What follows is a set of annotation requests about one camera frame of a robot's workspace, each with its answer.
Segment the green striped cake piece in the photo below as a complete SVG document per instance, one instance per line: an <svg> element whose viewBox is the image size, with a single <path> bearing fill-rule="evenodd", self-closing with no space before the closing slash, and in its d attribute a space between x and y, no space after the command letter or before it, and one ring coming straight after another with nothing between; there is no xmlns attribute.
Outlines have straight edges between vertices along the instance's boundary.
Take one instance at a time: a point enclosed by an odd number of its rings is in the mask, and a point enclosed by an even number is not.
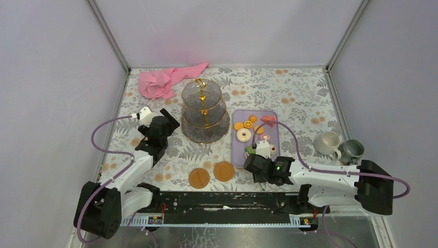
<svg viewBox="0 0 438 248"><path fill-rule="evenodd" d="M249 154L255 154L256 153L256 149L252 146L246 146L245 147L245 152L249 155Z"/></svg>

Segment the pink handled tongs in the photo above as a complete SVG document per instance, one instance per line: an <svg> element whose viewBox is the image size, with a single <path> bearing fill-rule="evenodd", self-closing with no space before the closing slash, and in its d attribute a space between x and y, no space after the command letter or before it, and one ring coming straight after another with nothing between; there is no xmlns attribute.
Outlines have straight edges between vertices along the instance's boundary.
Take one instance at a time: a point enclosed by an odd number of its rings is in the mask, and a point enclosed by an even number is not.
<svg viewBox="0 0 438 248"><path fill-rule="evenodd" d="M260 182L260 187L263 191L265 191L267 189L267 183L266 182Z"/></svg>

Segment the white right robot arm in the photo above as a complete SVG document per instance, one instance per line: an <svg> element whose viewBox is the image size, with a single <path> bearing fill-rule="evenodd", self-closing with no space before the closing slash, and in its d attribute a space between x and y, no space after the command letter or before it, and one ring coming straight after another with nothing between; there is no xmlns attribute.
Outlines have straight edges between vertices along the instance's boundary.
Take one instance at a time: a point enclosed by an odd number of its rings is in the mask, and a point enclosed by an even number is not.
<svg viewBox="0 0 438 248"><path fill-rule="evenodd" d="M244 169L255 182L299 187L290 203L293 213L323 211L325 206L355 206L379 215L393 213L394 182L377 164L363 160L361 165L331 168L307 164L290 157L275 160L250 154Z"/></svg>

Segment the three-tier glass cake stand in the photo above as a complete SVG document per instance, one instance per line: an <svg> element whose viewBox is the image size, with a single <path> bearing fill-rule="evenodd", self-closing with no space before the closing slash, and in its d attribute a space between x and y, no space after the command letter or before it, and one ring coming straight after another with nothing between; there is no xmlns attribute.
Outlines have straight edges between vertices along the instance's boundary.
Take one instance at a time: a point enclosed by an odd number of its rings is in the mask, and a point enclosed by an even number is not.
<svg viewBox="0 0 438 248"><path fill-rule="evenodd" d="M182 90L182 133L198 144L214 143L229 131L230 115L219 84L196 78Z"/></svg>

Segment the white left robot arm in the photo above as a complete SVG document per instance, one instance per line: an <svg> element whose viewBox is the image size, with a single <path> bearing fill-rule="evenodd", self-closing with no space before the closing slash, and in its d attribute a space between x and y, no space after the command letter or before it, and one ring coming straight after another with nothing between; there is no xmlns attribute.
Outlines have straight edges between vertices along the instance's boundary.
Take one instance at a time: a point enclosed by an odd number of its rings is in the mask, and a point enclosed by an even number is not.
<svg viewBox="0 0 438 248"><path fill-rule="evenodd" d="M97 238L110 239L121 221L144 208L155 212L160 207L159 188L141 183L133 184L139 176L152 169L165 154L168 137L179 128L179 122L166 110L159 114L149 107L127 116L140 123L139 132L144 136L134 152L127 152L130 160L104 183L89 181L81 189L73 225L83 244L92 243L82 236L86 231Z"/></svg>

